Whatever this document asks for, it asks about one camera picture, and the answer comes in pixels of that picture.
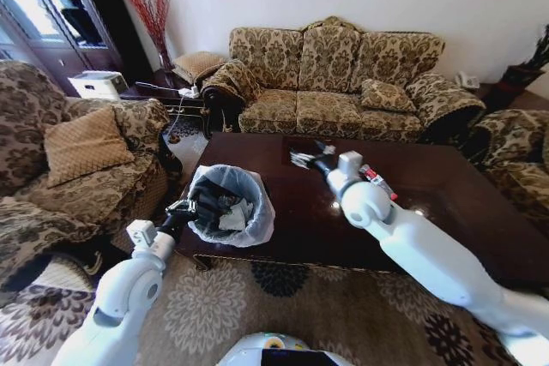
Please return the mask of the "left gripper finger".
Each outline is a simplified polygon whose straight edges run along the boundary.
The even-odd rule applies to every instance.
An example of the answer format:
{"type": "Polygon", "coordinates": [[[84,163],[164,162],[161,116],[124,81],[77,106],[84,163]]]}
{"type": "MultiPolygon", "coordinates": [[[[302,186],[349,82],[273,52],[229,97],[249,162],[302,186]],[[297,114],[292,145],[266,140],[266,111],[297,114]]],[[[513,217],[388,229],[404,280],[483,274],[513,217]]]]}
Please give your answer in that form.
{"type": "Polygon", "coordinates": [[[196,213],[196,201],[180,199],[166,208],[166,213],[196,213]]]}

